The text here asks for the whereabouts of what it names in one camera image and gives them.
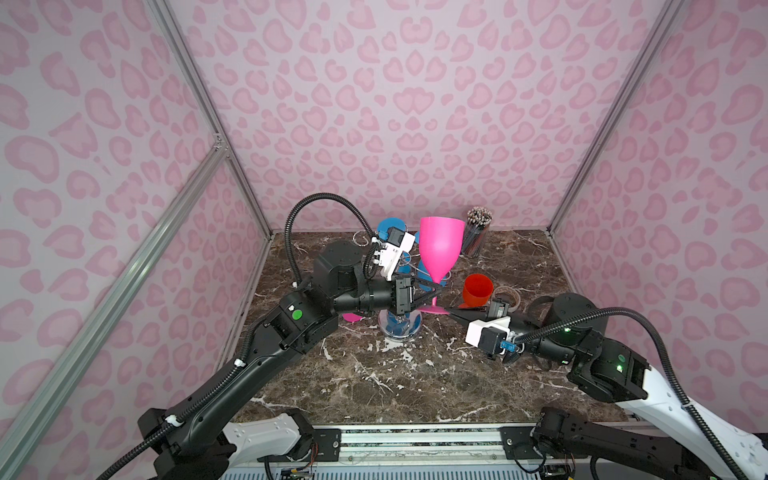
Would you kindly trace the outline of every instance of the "pink leopard print wall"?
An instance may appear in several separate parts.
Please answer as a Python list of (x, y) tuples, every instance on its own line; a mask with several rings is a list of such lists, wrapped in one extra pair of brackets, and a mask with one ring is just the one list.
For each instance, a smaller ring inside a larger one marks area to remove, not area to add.
[[(643, 312), (684, 387), (768, 429), (765, 2), (696, 0), (556, 240), (582, 292)], [(609, 333), (653, 359), (634, 322)]]
[[(343, 194), (369, 221), (541, 227), (661, 0), (170, 2), (272, 228)], [(350, 230), (335, 204), (298, 230)]]
[[(141, 441), (146, 409), (208, 380), (263, 242), (222, 165), (19, 478), (95, 478)], [(117, 477), (153, 477), (156, 457)]]
[(212, 144), (147, 13), (0, 5), (0, 436)]

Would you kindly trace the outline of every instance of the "cable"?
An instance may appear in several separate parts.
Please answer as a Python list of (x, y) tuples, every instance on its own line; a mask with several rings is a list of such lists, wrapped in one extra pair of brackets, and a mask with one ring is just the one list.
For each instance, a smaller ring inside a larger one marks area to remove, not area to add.
[(507, 353), (504, 354), (504, 359), (502, 360), (502, 365), (509, 365), (511, 363), (517, 362), (520, 357), (522, 356), (522, 352), (510, 352), (507, 351)]
[[(253, 345), (253, 335), (256, 332), (256, 329), (259, 325), (264, 323), (264, 320), (266, 317), (262, 318), (259, 322), (251, 323), (248, 326), (248, 329), (246, 330), (246, 338), (243, 341), (243, 345), (240, 347), (240, 352), (237, 355), (238, 359), (244, 359), (248, 357), (248, 352), (250, 351), (250, 347)], [(232, 381), (237, 377), (237, 375), (242, 371), (242, 368), (239, 366), (234, 366), (232, 369), (227, 373), (227, 375), (224, 377), (221, 382), (219, 382), (218, 385), (213, 387), (208, 393), (200, 397), (194, 404), (187, 407), (182, 413), (179, 415), (176, 415), (176, 421), (179, 424), (184, 423), (189, 417), (191, 417), (195, 412), (202, 409), (205, 405), (207, 405), (208, 402), (211, 401), (216, 395), (221, 393), (222, 390), (224, 390)], [(163, 426), (157, 430), (155, 433), (150, 435), (147, 439), (145, 439), (140, 444), (136, 445), (132, 450), (130, 450), (128, 453), (120, 457), (115, 463), (109, 466), (106, 470), (104, 470), (101, 475), (98, 476), (96, 480), (107, 480), (108, 478), (111, 478), (112, 475), (116, 474), (126, 466), (128, 463), (131, 462), (134, 458), (138, 457), (144, 450), (149, 449), (150, 447), (154, 446), (156, 443), (158, 443), (161, 439), (163, 439), (168, 433), (170, 433), (171, 430), (175, 429), (176, 426), (164, 422)]]
[(306, 455), (304, 455), (304, 458), (309, 456), (310, 460), (303, 467), (299, 467), (296, 470), (306, 470), (307, 468), (311, 467), (312, 464), (315, 462), (315, 458), (317, 457), (317, 452), (318, 452), (317, 443), (312, 442), (310, 444), (310, 449), (307, 451)]
[(592, 474), (592, 480), (600, 480), (600, 477), (598, 477), (598, 460), (598, 457), (589, 459), (589, 472)]
[[(299, 286), (299, 284), (301, 284), (301, 270), (299, 270), (299, 264), (296, 263), (296, 259), (293, 258), (293, 243), (291, 242), (291, 232), (293, 230), (293, 222), (296, 221), (296, 217), (299, 215), (299, 212), (301, 211), (301, 209), (303, 209), (307, 205), (317, 200), (333, 200), (335, 202), (342, 204), (350, 212), (352, 212), (355, 215), (355, 217), (357, 217), (357, 220), (360, 221), (362, 228), (365, 229), (369, 238), (372, 239), (375, 236), (375, 234), (373, 233), (373, 230), (371, 229), (371, 226), (368, 225), (368, 221), (360, 213), (360, 210), (357, 210), (357, 207), (352, 205), (352, 202), (350, 202), (349, 200), (347, 200), (346, 198), (340, 195), (321, 192), (318, 194), (309, 195), (308, 197), (304, 197), (303, 199), (299, 200), (299, 203), (294, 205), (293, 209), (288, 214), (288, 218), (286, 219), (285, 230), (283, 232), (283, 240), (285, 241), (285, 248), (286, 248), (286, 257), (288, 257), (288, 263), (290, 264), (290, 269), (293, 271), (293, 279), (296, 281), (296, 286)], [(365, 272), (368, 272), (368, 269), (370, 267), (369, 261), (370, 262), (373, 261), (374, 251), (375, 251), (375, 247), (373, 246), (373, 243), (371, 243), (371, 248), (368, 250), (368, 253), (366, 254), (366, 262), (363, 264), (364, 266), (363, 271)]]
[(653, 340), (654, 345), (656, 346), (656, 350), (659, 353), (659, 360), (661, 361), (661, 367), (664, 370), (664, 374), (667, 376), (667, 381), (672, 387), (672, 390), (675, 392), (675, 395), (680, 400), (680, 403), (682, 404), (682, 408), (686, 412), (688, 412), (688, 414), (691, 416), (694, 422), (696, 422), (696, 425), (699, 427), (699, 430), (701, 430), (701, 432), (704, 434), (704, 437), (707, 438), (707, 440), (712, 445), (712, 448), (715, 450), (715, 452), (717, 452), (720, 458), (723, 459), (723, 462), (728, 467), (728, 469), (733, 473), (733, 475), (736, 476), (738, 480), (749, 480), (749, 478), (744, 474), (744, 472), (742, 472), (741, 468), (739, 468), (739, 465), (730, 456), (730, 453), (728, 453), (725, 447), (723, 447), (723, 444), (720, 443), (720, 440), (717, 438), (714, 432), (712, 432), (712, 429), (710, 429), (709, 425), (707, 425), (707, 422), (705, 422), (704, 419), (701, 417), (701, 414), (698, 412), (698, 410), (696, 410), (696, 407), (690, 404), (690, 399), (688, 398), (688, 395), (683, 390), (683, 386), (677, 380), (677, 376), (674, 373), (674, 370), (672, 368), (672, 362), (670, 361), (669, 353), (667, 352), (667, 347), (664, 345), (664, 341), (661, 339), (661, 335), (659, 334), (658, 330), (656, 330), (656, 327), (654, 327), (654, 324), (651, 323), (647, 318), (645, 318), (639, 312), (635, 312), (634, 310), (623, 308), (623, 307), (610, 307), (610, 308), (592, 310), (587, 313), (582, 313), (581, 315), (576, 315), (570, 319), (565, 319), (559, 322), (552, 323), (551, 325), (542, 327), (540, 329), (536, 329), (524, 335), (520, 335), (518, 337), (515, 337), (512, 340), (512, 342), (516, 344), (531, 342), (532, 340), (544, 338), (548, 335), (551, 335), (552, 333), (557, 332), (561, 329), (564, 329), (573, 325), (577, 325), (579, 323), (588, 322), (590, 320), (594, 320), (597, 318), (601, 318), (603, 316), (628, 316), (629, 318), (641, 324), (643, 328), (645, 328), (645, 330), (650, 335), (650, 339)]
[(264, 472), (266, 473), (266, 480), (275, 480), (275, 477), (272, 475), (272, 468), (270, 467), (268, 458), (264, 459)]
[(539, 455), (541, 455), (541, 463), (538, 464), (538, 467), (536, 467), (536, 469), (534, 469), (534, 470), (526, 470), (525, 468), (523, 468), (523, 465), (520, 465), (520, 462), (518, 460), (518, 456), (515, 453), (520, 445), (529, 445), (529, 444), (528, 444), (528, 442), (517, 442), (517, 443), (515, 443), (512, 446), (512, 460), (515, 460), (515, 463), (518, 464), (518, 467), (520, 467), (520, 469), (523, 472), (525, 472), (525, 473), (534, 474), (536, 472), (540, 472), (541, 469), (544, 468), (544, 464), (547, 463), (547, 456), (546, 456), (546, 454), (542, 454), (538, 450), (535, 450), (535, 452), (537, 452)]
[(368, 252), (366, 253), (366, 258), (362, 262), (362, 272), (368, 280), (372, 279), (375, 273), (373, 268), (373, 256), (376, 254), (376, 251), (379, 249), (377, 245), (378, 245), (377, 243), (371, 242), (371, 246), (368, 249)]

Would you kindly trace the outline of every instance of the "brown marble surface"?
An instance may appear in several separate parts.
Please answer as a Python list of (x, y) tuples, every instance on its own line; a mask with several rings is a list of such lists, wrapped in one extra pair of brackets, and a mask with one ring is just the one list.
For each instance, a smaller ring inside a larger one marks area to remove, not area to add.
[[(457, 306), (464, 279), (484, 273), (495, 286), (520, 289), (522, 308), (540, 295), (568, 289), (541, 231), (490, 232), (479, 258), (459, 258), (438, 298)], [(351, 233), (296, 233), (296, 259), (303, 271), (324, 245)], [(290, 291), (292, 276), (276, 238), (246, 324), (258, 319)], [(627, 417), (618, 407), (596, 402), (565, 378), (563, 368), (545, 372), (530, 356), (512, 366), (487, 359), (464, 342), (459, 324), (424, 315), (411, 342), (385, 339), (377, 319), (339, 321), (339, 329), (304, 359), (280, 373), (244, 406), (236, 422), (274, 416), (288, 407), (306, 411), (316, 425), (328, 423), (530, 422), (542, 406), (556, 406), (597, 422)]]

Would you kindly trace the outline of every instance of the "pink cup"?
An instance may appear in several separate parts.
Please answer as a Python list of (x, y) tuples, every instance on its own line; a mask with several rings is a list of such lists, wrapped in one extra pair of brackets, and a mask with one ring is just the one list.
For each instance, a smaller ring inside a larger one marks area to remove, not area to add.
[(462, 251), (464, 222), (447, 217), (423, 217), (419, 226), (419, 253), (432, 278), (443, 278)]

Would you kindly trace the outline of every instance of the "black corrugated cable conduit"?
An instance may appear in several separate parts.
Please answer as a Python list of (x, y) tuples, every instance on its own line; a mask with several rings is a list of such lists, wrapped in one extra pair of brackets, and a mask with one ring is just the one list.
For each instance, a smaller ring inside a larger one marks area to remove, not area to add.
[[(238, 352), (236, 358), (247, 358), (250, 347), (253, 345), (253, 335), (256, 332), (256, 328), (262, 323), (263, 319), (261, 319), (259, 322), (251, 323), (248, 326), (248, 329), (245, 333), (245, 339), (243, 340), (243, 345), (240, 347), (240, 351)], [(218, 385), (213, 387), (204, 396), (200, 397), (195, 403), (187, 407), (180, 415), (177, 415), (176, 421), (179, 423), (186, 422), (195, 412), (202, 409), (208, 402), (211, 401), (211, 399), (215, 398), (219, 393), (221, 393), (222, 390), (224, 390), (230, 383), (232, 383), (240, 371), (242, 371), (240, 367), (232, 367), (229, 373), (227, 373), (227, 376), (225, 376)], [(130, 463), (131, 460), (138, 457), (144, 450), (154, 446), (175, 428), (176, 427), (174, 425), (165, 422), (159, 430), (146, 438), (142, 443), (136, 445), (132, 450), (120, 457), (115, 463), (110, 465), (109, 468), (104, 470), (104, 472), (99, 475), (96, 480), (107, 480), (108, 478), (111, 478), (112, 475), (118, 473), (120, 469)]]
[(592, 474), (592, 480), (600, 480), (600, 477), (598, 477), (598, 460), (598, 457), (589, 459), (589, 472)]
[(603, 316), (628, 316), (629, 318), (641, 324), (643, 328), (645, 328), (645, 331), (648, 332), (650, 339), (653, 340), (654, 345), (656, 346), (656, 350), (659, 353), (659, 360), (661, 361), (661, 368), (664, 370), (664, 374), (667, 376), (667, 381), (672, 387), (672, 390), (680, 400), (682, 408), (688, 412), (692, 419), (694, 419), (694, 422), (696, 422), (696, 425), (712, 445), (712, 448), (715, 449), (715, 452), (717, 452), (720, 458), (723, 459), (723, 462), (725, 462), (728, 469), (736, 476), (736, 478), (738, 478), (738, 480), (749, 480), (744, 472), (742, 472), (741, 468), (739, 468), (739, 465), (730, 456), (730, 453), (728, 453), (725, 447), (723, 447), (723, 444), (720, 443), (720, 440), (717, 438), (714, 432), (712, 432), (712, 429), (710, 429), (709, 425), (707, 425), (707, 422), (704, 421), (704, 419), (701, 417), (701, 414), (698, 412), (698, 410), (696, 410), (696, 407), (690, 404), (688, 395), (683, 390), (683, 387), (680, 385), (680, 382), (677, 380), (677, 376), (672, 369), (672, 362), (670, 361), (667, 347), (664, 345), (664, 341), (661, 339), (661, 335), (659, 334), (658, 330), (656, 330), (656, 327), (654, 327), (654, 324), (639, 312), (623, 307), (609, 307), (599, 310), (592, 310), (588, 313), (582, 313), (581, 315), (576, 315), (573, 318), (561, 320), (560, 322), (555, 322), (551, 325), (542, 327), (524, 335), (520, 335), (519, 337), (514, 338), (512, 342), (516, 345), (523, 345), (527, 342), (531, 342), (532, 340), (544, 338), (561, 329), (568, 328), (579, 323), (588, 322)]
[[(283, 231), (283, 241), (285, 242), (286, 257), (288, 257), (288, 263), (290, 264), (290, 269), (293, 272), (293, 279), (296, 282), (296, 286), (299, 286), (301, 284), (301, 270), (299, 270), (299, 264), (296, 263), (296, 259), (293, 258), (293, 242), (291, 240), (293, 222), (296, 221), (296, 217), (299, 215), (299, 212), (301, 211), (301, 209), (311, 204), (312, 202), (318, 201), (318, 200), (333, 200), (335, 202), (342, 204), (350, 212), (355, 214), (355, 217), (357, 217), (357, 220), (360, 221), (362, 228), (368, 234), (368, 238), (372, 239), (374, 237), (374, 233), (373, 233), (373, 230), (371, 229), (371, 226), (368, 225), (368, 221), (360, 213), (360, 210), (357, 210), (357, 207), (352, 205), (352, 202), (350, 202), (349, 200), (347, 200), (346, 198), (340, 195), (321, 192), (318, 194), (309, 195), (308, 197), (304, 197), (303, 199), (299, 200), (299, 203), (297, 203), (288, 214), (288, 218), (286, 219), (286, 227), (285, 227), (285, 230)], [(376, 247), (374, 243), (371, 242), (371, 247), (368, 249), (365, 262), (362, 265), (363, 272), (365, 273), (366, 278), (370, 278), (372, 276), (371, 266), (373, 264), (373, 254), (375, 253), (375, 251), (376, 251)]]

